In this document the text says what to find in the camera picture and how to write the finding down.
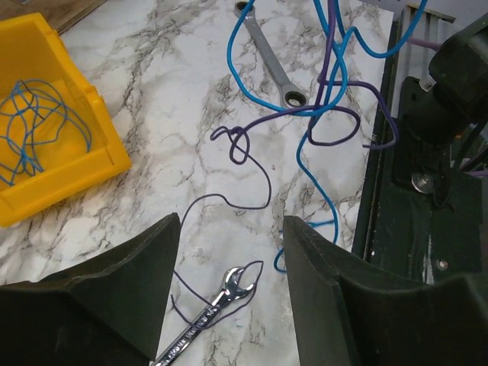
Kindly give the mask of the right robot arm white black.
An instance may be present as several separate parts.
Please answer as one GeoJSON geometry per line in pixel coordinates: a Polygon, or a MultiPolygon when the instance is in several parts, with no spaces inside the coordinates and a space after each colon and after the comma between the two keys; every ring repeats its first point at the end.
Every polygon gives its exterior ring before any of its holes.
{"type": "Polygon", "coordinates": [[[400,94],[393,157],[398,185],[448,201],[452,173],[487,125],[487,16],[450,36],[429,63],[434,85],[408,77],[400,94]]]}

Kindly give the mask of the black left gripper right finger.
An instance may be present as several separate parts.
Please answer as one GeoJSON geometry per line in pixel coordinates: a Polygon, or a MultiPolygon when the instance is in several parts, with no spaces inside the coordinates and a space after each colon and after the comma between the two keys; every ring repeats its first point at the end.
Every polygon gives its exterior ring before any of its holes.
{"type": "Polygon", "coordinates": [[[485,365],[487,277],[424,284],[375,267],[302,219],[283,221],[302,365],[485,365]]]}

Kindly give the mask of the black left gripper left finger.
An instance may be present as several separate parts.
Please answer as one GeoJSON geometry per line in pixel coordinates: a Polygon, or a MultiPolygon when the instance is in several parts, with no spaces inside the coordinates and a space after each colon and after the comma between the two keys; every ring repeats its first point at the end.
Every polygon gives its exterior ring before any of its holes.
{"type": "Polygon", "coordinates": [[[172,213],[37,282],[1,288],[3,365],[147,365],[156,358],[180,240],[172,213]]]}

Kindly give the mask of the yellow bin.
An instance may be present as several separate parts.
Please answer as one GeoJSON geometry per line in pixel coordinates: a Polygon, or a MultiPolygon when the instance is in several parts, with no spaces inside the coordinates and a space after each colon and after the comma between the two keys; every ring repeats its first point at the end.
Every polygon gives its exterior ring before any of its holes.
{"type": "Polygon", "coordinates": [[[41,14],[1,23],[1,225],[128,170],[103,98],[41,14]]]}

